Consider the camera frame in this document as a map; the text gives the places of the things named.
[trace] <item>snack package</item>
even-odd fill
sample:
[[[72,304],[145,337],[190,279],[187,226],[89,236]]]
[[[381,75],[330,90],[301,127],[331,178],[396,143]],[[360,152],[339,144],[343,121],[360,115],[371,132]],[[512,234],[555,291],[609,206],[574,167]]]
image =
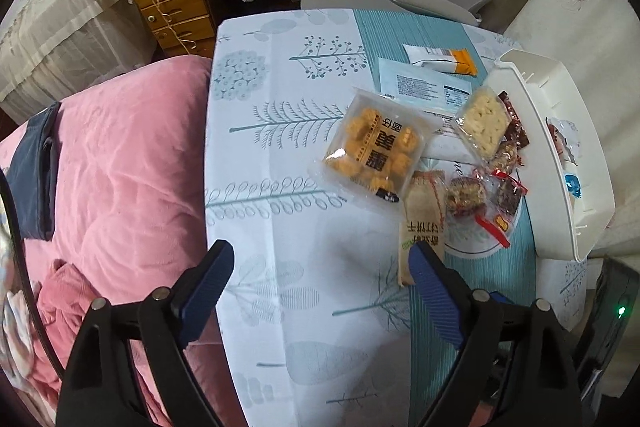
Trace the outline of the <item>snack package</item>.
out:
[[[494,158],[489,162],[489,170],[511,174],[518,165],[518,147],[516,142],[501,142]]]
[[[442,171],[414,172],[404,200],[405,219],[400,223],[398,242],[398,282],[414,284],[409,272],[409,250],[417,241],[426,241],[444,261],[446,186]]]
[[[401,210],[398,203],[434,131],[419,111],[357,89],[316,174],[379,208]]]
[[[486,188],[477,176],[459,176],[447,185],[447,212],[453,217],[473,216],[484,208],[486,199]]]
[[[566,183],[566,189],[576,198],[582,197],[582,188],[580,187],[580,180],[575,174],[566,173],[564,175],[564,183]]]
[[[518,211],[520,200],[527,194],[527,189],[503,172],[496,171],[492,175],[500,180],[495,193],[495,204],[505,216],[512,219]]]
[[[546,125],[554,140],[556,152],[561,160],[578,165],[576,160],[580,157],[580,136],[575,123],[558,118],[547,118]]]
[[[440,73],[478,74],[471,54],[467,50],[448,50],[403,44],[409,63]]]
[[[511,243],[507,238],[510,224],[504,219],[504,216],[494,204],[488,204],[485,208],[475,215],[476,223],[493,237],[505,248],[509,248]]]
[[[481,86],[456,113],[454,122],[469,147],[488,163],[494,158],[511,117],[493,90]]]
[[[529,145],[529,137],[527,137],[527,133],[522,126],[522,122],[518,117],[513,105],[511,105],[511,100],[509,99],[509,95],[506,91],[503,91],[498,95],[498,98],[502,100],[504,107],[509,113],[511,117],[511,123],[507,127],[507,131],[504,133],[504,137],[507,141],[513,141],[516,144],[518,150],[524,149],[527,145]]]
[[[484,209],[476,212],[476,223],[494,236],[503,247],[509,248],[509,227],[527,189],[501,171],[494,171],[482,180],[490,196]]]

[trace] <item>screw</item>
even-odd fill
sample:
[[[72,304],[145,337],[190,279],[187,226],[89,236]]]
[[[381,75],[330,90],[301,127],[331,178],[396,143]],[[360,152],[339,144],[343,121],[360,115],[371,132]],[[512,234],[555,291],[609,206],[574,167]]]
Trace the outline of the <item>screw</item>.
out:
[[[487,302],[491,298],[491,295],[489,295],[485,290],[474,290],[471,295],[474,298],[474,301],[478,302]]]
[[[160,286],[151,292],[151,297],[154,301],[162,301],[166,299],[170,293],[171,290],[169,288],[166,286]]]
[[[101,310],[107,304],[107,299],[103,299],[102,297],[98,297],[91,302],[92,310]]]
[[[551,309],[551,304],[545,301],[545,299],[536,300],[536,306],[541,312],[548,312]]]

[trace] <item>orange cookie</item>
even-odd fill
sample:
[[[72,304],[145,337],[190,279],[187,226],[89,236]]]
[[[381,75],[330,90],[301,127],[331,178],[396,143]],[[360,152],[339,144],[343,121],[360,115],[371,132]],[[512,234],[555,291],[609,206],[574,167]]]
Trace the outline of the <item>orange cookie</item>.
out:
[[[380,113],[372,107],[365,107],[362,110],[360,117],[367,123],[367,125],[372,125],[380,120]]]
[[[398,148],[403,152],[413,152],[419,143],[420,137],[411,127],[405,127],[396,140]]]
[[[395,174],[399,174],[400,176],[404,176],[407,174],[409,167],[411,167],[411,158],[403,153],[398,153],[393,158],[393,163],[391,163],[391,170]]]
[[[394,188],[394,182],[391,181],[389,178],[384,178],[382,176],[375,176],[370,184],[369,184],[369,188],[371,190],[371,192],[373,192],[374,194],[376,192],[378,192],[378,190],[380,190],[380,188],[384,189],[384,190],[388,190],[388,192],[393,192],[395,190]]]
[[[341,158],[331,158],[327,161],[327,164],[334,170],[340,172],[340,174],[344,174],[348,178],[355,176],[360,172],[362,166],[352,160],[348,156],[342,156]]]
[[[344,151],[347,156],[354,158],[354,160],[360,161],[361,156],[364,154],[364,143],[360,140],[348,140],[344,144]]]
[[[361,116],[357,116],[356,118],[351,118],[344,129],[351,138],[362,140],[368,128],[369,124],[367,124],[366,120]]]

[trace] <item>blue gripper pad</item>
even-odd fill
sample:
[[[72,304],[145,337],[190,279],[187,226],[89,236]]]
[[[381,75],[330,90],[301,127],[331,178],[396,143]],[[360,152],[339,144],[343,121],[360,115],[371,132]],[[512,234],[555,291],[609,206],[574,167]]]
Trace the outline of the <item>blue gripper pad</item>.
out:
[[[202,267],[207,263],[207,257],[215,255],[214,250],[216,249],[219,252],[209,267]],[[234,249],[226,241],[216,241],[207,253],[207,257],[195,268],[196,270],[204,268],[204,273],[178,311],[182,328],[178,333],[177,340],[182,349],[187,347],[190,342],[200,338],[204,326],[234,270]]]
[[[429,311],[429,316],[436,326],[441,339],[460,349],[465,342],[462,332],[462,314],[450,295],[444,282],[440,279],[434,267],[427,259],[428,253],[423,253],[420,246],[429,248],[435,261],[441,263],[431,247],[426,243],[416,243],[409,250],[409,272],[414,278],[416,289],[422,302]]]

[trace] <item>candy wrapper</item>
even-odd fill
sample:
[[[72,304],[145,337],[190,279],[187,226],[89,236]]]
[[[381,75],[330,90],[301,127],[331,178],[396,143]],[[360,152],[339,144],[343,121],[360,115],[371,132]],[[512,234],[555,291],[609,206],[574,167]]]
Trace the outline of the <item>candy wrapper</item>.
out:
[[[400,223],[398,242],[398,282],[414,284],[409,272],[409,250],[417,241],[426,241],[444,261],[446,187],[442,171],[414,172],[404,200],[405,219]]]
[[[577,164],[580,157],[580,136],[575,123],[558,118],[547,118],[546,125],[561,160]]]
[[[576,198],[582,197],[582,188],[580,187],[580,180],[578,176],[575,174],[565,174],[564,175],[564,183],[566,184],[566,189]]]
[[[398,203],[436,130],[419,111],[357,89],[314,174],[378,208],[401,210]]]
[[[513,141],[516,144],[517,149],[524,149],[527,145],[529,145],[529,137],[527,137],[527,133],[522,126],[522,122],[516,113],[516,110],[511,105],[511,100],[509,99],[509,95],[506,91],[503,91],[498,95],[504,107],[506,108],[509,116],[511,117],[511,123],[507,127],[507,131],[504,133],[504,137],[507,141]]]
[[[490,162],[511,123],[502,101],[490,87],[476,89],[454,120],[460,136],[484,162]]]
[[[473,216],[486,200],[487,191],[478,176],[459,176],[447,185],[447,212],[456,218]]]

